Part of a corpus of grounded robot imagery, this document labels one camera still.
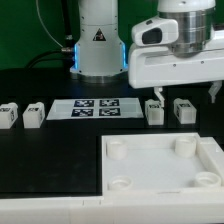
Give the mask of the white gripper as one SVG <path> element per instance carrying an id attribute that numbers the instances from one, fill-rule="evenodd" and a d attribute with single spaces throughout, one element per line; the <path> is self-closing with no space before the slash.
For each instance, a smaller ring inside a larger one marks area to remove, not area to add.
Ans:
<path id="1" fill-rule="evenodd" d="M 164 107 L 163 87 L 214 81 L 208 91 L 211 102 L 224 80 L 224 42 L 210 41 L 205 49 L 190 57 L 176 57 L 168 47 L 138 47 L 129 51 L 129 84 L 133 88 L 154 87 L 154 94 Z"/>

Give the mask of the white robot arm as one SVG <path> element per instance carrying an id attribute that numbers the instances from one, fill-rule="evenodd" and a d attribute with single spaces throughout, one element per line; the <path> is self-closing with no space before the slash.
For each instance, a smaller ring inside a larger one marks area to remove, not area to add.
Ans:
<path id="1" fill-rule="evenodd" d="M 71 75 L 103 82 L 128 73 L 133 88 L 224 82 L 224 29 L 213 25 L 215 0 L 158 0 L 157 15 L 132 28 L 126 48 L 118 35 L 118 0 L 78 0 L 80 39 Z"/>

